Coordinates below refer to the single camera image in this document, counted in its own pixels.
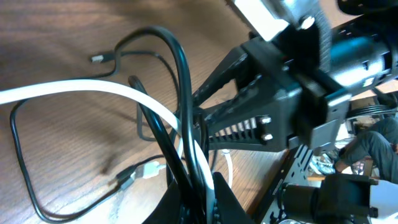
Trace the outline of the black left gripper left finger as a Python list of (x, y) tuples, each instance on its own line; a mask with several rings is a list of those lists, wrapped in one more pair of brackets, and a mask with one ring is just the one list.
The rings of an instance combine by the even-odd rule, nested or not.
[(181, 224), (185, 223), (186, 209), (182, 204), (182, 199), (178, 185), (172, 182), (158, 206), (150, 215), (150, 222), (155, 224)]

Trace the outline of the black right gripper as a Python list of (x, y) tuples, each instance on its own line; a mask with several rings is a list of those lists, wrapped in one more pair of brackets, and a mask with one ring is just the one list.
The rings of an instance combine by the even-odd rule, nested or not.
[(250, 79), (232, 99), (204, 109), (210, 145), (332, 147), (351, 94), (330, 76), (330, 50), (326, 22), (288, 26), (272, 41), (251, 31), (193, 94), (200, 106), (232, 79)]

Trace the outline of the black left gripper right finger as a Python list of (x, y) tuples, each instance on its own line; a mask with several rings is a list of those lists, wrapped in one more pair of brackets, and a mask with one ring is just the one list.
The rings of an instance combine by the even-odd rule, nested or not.
[(254, 221), (239, 204), (221, 173), (213, 173), (213, 182), (216, 198), (216, 205), (213, 210), (213, 223), (254, 224)]

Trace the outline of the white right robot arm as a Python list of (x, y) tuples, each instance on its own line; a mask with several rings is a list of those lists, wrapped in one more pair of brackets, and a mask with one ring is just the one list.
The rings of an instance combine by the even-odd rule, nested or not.
[(397, 78), (397, 2), (339, 1), (353, 19), (331, 27), (318, 1), (229, 1), (251, 29), (194, 93), (201, 105), (235, 81), (237, 95), (206, 110), (209, 147), (279, 152), (333, 148), (352, 97)]

